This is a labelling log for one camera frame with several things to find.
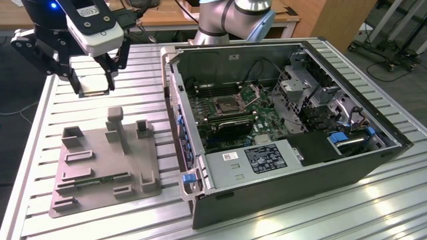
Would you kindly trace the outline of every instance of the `blue latch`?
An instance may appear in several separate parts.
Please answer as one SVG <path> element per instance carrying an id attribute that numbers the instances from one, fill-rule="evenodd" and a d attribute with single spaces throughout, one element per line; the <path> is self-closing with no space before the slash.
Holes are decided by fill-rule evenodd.
<path id="1" fill-rule="evenodd" d="M 375 129 L 371 126 L 369 126 L 366 130 L 370 136 L 375 134 Z"/>
<path id="2" fill-rule="evenodd" d="M 182 176 L 182 182 L 184 184 L 191 184 L 191 183 L 195 183 L 196 181 L 198 181 L 196 174 L 186 174 Z"/>
<path id="3" fill-rule="evenodd" d="M 330 136 L 330 139 L 331 139 L 333 143 L 337 144 L 342 141 L 349 140 L 349 137 L 347 137 L 346 133 L 343 133 L 343 132 L 334 132 Z"/>

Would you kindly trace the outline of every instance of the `metal table surface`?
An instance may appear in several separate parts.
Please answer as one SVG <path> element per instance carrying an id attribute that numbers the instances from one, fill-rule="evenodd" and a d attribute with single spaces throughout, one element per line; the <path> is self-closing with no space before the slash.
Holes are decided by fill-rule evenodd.
<path id="1" fill-rule="evenodd" d="M 48 77 L 30 133 L 0 239 L 389 239 L 427 235 L 427 131 L 329 42 L 314 45 L 415 146 L 357 184 L 252 215 L 192 230 L 188 203 L 180 198 L 179 165 L 167 122 L 160 48 L 134 45 L 128 67 L 108 96 L 78 99 L 67 82 Z M 90 57 L 72 59 L 79 75 L 102 74 Z M 124 123 L 148 119 L 163 191 L 159 196 L 60 218 L 50 218 L 51 192 L 64 127 L 104 125 L 107 108 L 123 106 Z"/>

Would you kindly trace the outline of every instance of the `black connector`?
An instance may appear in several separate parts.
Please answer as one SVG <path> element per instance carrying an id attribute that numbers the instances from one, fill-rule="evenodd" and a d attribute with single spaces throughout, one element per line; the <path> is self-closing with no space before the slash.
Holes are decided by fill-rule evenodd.
<path id="1" fill-rule="evenodd" d="M 136 22 L 140 18 L 138 12 L 122 8 L 119 10 L 112 11 L 112 14 L 115 15 L 115 18 L 123 30 L 128 30 L 136 26 Z"/>

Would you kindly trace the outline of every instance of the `power supply label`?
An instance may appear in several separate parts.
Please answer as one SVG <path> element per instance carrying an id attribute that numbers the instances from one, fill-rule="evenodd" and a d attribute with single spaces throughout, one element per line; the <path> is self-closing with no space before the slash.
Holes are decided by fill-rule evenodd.
<path id="1" fill-rule="evenodd" d="M 277 144 L 246 149 L 244 153 L 256 174 L 262 174 L 289 166 Z"/>

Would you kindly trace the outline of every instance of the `floor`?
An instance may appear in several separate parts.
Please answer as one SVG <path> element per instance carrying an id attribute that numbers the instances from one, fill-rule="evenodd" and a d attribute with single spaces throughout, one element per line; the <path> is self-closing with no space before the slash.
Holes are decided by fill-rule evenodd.
<path id="1" fill-rule="evenodd" d="M 386 11 L 387 7 L 371 11 L 367 22 L 373 27 L 379 23 Z M 387 31 L 401 17 L 402 14 L 395 12 L 383 28 L 385 34 L 375 39 L 374 44 L 385 39 Z M 410 22 L 397 38 L 398 44 L 402 44 L 417 24 L 415 21 Z M 160 40 L 159 42 L 168 42 L 168 39 L 182 41 L 186 37 L 191 36 L 191 32 L 183 32 L 178 35 L 175 32 L 159 32 L 158 34 L 152 33 L 152 35 Z M 143 36 L 135 36 L 134 42 L 138 42 L 139 39 L 140 42 L 148 41 L 142 38 Z M 427 29 L 425 27 L 411 48 L 417 49 L 426 39 Z M 345 55 L 365 72 L 367 66 L 383 60 L 363 49 L 357 49 L 355 52 L 347 52 Z M 425 106 L 427 106 L 427 84 L 425 83 L 425 81 L 427 81 L 425 77 L 427 75 L 427 54 L 422 55 L 421 59 L 425 65 L 418 66 L 407 76 L 393 83 L 375 82 L 421 123 L 427 126 L 427 112 L 425 110 Z M 371 68 L 371 73 L 381 79 L 391 80 L 407 72 L 405 70 L 397 70 L 397 72 L 390 73 L 381 65 L 377 65 Z M 24 106 L 39 100 L 44 86 L 44 77 L 23 57 L 16 54 L 8 44 L 0 45 L 0 84 L 0 113 L 19 111 Z M 31 121 L 35 117 L 36 109 L 38 105 L 23 112 Z M 30 130 L 31 125 L 19 114 L 0 116 L 0 222 L 10 200 L 11 186 L 20 165 Z"/>

